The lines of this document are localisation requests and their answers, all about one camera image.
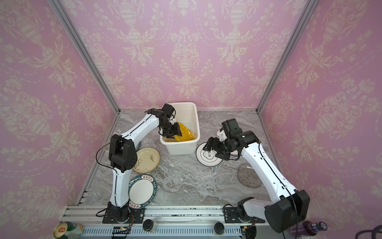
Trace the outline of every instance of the cream plate with brown rim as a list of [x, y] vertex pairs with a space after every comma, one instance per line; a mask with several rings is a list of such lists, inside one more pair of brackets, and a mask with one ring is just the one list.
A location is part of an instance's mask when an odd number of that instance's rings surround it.
[[155, 148], [143, 148], [137, 152], [138, 160], [134, 166], [134, 171], [139, 174], [146, 174], [157, 168], [160, 162], [160, 155]]

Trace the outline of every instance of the green can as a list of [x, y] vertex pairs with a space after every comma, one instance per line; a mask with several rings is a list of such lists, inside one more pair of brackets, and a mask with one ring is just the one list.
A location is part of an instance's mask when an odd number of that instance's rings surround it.
[[82, 224], [66, 221], [60, 223], [56, 229], [54, 229], [53, 236], [56, 239], [76, 239], [79, 238], [83, 232], [84, 226]]

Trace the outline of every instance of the pink wallpaper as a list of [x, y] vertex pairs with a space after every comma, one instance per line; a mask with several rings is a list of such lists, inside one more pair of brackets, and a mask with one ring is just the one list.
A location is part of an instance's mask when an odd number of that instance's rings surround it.
[[46, 0], [0, 1], [0, 231], [52, 238], [113, 111]]
[[262, 114], [319, 238], [382, 221], [381, 1], [321, 0]]
[[306, 0], [61, 0], [122, 109], [256, 108]]

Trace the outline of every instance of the orange dish in bin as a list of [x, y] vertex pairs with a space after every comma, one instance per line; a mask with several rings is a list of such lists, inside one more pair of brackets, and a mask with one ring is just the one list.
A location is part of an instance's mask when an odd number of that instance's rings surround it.
[[183, 142], [183, 141], [189, 141], [189, 140], [194, 140], [196, 139], [196, 136], [194, 132], [189, 130], [186, 126], [184, 126], [182, 123], [178, 123], [180, 126], [180, 132], [182, 133], [182, 136], [177, 136], [175, 135], [174, 138], [178, 142]]

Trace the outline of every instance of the marble surface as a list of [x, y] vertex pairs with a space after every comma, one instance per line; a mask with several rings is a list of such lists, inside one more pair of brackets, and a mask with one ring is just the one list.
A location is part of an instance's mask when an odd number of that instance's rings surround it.
[[[115, 129], [122, 134], [138, 123], [145, 115], [143, 111], [123, 111]], [[201, 138], [198, 145], [206, 142], [209, 137], [216, 136], [221, 123], [235, 118], [243, 131], [252, 130], [262, 141], [264, 150], [269, 153], [265, 133], [260, 125], [255, 111], [198, 111]], [[158, 167], [148, 173], [157, 182], [158, 191], [150, 205], [222, 205], [237, 204], [246, 197], [259, 200], [270, 200], [269, 195], [261, 185], [250, 188], [241, 184], [237, 178], [239, 165], [246, 160], [222, 161], [215, 167], [202, 165], [195, 154], [169, 155], [166, 147], [159, 141], [157, 130], [151, 131], [142, 141], [141, 148], [153, 147], [161, 156]], [[102, 158], [102, 163], [110, 165], [108, 151]], [[132, 179], [138, 175], [131, 173]], [[90, 186], [85, 205], [107, 205], [112, 188], [112, 170], [98, 167], [96, 176]]]

